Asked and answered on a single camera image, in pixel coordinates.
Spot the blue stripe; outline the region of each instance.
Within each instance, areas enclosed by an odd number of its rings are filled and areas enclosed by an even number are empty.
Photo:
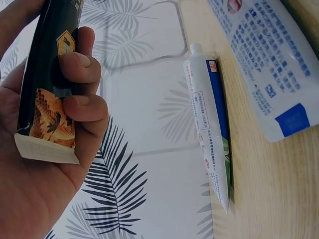
[[[229,140],[229,132],[228,132],[228,120],[227,120],[227,111],[226,111],[226,103],[224,97],[224,91],[221,83],[220,74],[217,72],[212,72],[210,69],[210,62],[215,62],[217,66],[217,61],[215,60],[206,60],[207,70],[210,77],[211,86],[213,88],[213,93],[216,102],[217,114],[219,119],[219,125],[221,130],[221,135]]]

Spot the palm leaf pattern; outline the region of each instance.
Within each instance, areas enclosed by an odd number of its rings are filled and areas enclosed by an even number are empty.
[[[141,14],[149,9],[139,0],[90,0],[85,1],[81,19],[97,28],[132,30],[138,28]]]
[[[153,47],[137,37],[138,31],[119,30],[118,34],[109,33],[105,41],[97,41],[93,54],[109,71],[121,70],[143,59]]]
[[[20,38],[17,37],[9,49],[5,52],[0,62],[1,80],[4,80],[5,77],[17,66],[19,52],[17,45],[19,41]]]
[[[44,239],[57,239],[57,238],[55,237],[53,230],[51,230]]]
[[[171,97],[164,98],[165,103],[160,104],[157,110],[162,115],[159,120],[167,120],[162,127],[162,133],[172,143],[177,143],[183,136],[188,141],[191,134],[196,138],[196,128],[193,111],[189,100],[188,87],[185,82],[178,82],[180,90],[170,90]]]
[[[120,234],[115,231],[107,234],[101,234],[102,229],[90,225],[89,220],[98,218],[96,215],[88,215],[82,209],[87,208],[87,203],[76,204],[72,206],[70,212],[74,220],[67,219],[69,229],[68,234],[71,235],[70,239],[136,239],[134,235],[122,231]]]
[[[204,197],[210,197],[210,187],[209,183],[202,184],[201,187],[206,189],[201,195]],[[205,216],[197,225],[199,227],[203,227],[197,235],[203,235],[201,239],[213,239],[213,218],[212,218],[212,210],[211,210],[211,203],[202,207],[197,213],[206,214]]]
[[[146,201],[144,185],[146,171],[137,173],[138,164],[128,168],[133,152],[126,156],[128,143],[122,146],[124,130],[119,129],[113,123],[113,118],[109,119],[109,126],[104,135],[101,147],[96,159],[84,181],[86,187],[83,189],[92,195],[92,199],[99,203],[100,207],[84,208],[88,215],[95,218],[88,219],[91,226],[103,229],[99,234],[106,234],[117,230],[126,231],[136,235],[128,229],[134,222],[140,219],[132,216],[134,209]]]
[[[0,5],[9,5],[11,2],[13,2],[13,0],[0,0]]]

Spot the white cap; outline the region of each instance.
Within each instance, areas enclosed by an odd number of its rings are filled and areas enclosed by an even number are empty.
[[[194,43],[194,44],[190,45],[190,51],[191,51],[192,55],[202,54],[203,48],[201,47],[200,43]]]

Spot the gold logo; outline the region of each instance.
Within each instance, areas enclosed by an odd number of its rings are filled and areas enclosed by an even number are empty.
[[[62,55],[66,52],[75,51],[75,41],[68,30],[66,30],[56,39],[56,43],[58,46],[59,55]]]

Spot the table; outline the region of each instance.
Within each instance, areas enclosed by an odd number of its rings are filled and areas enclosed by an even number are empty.
[[[282,0],[319,57],[319,1]],[[228,215],[212,196],[215,239],[319,238],[319,126],[269,143],[230,45],[207,0],[180,1],[188,43],[216,52],[225,82],[235,193]]]

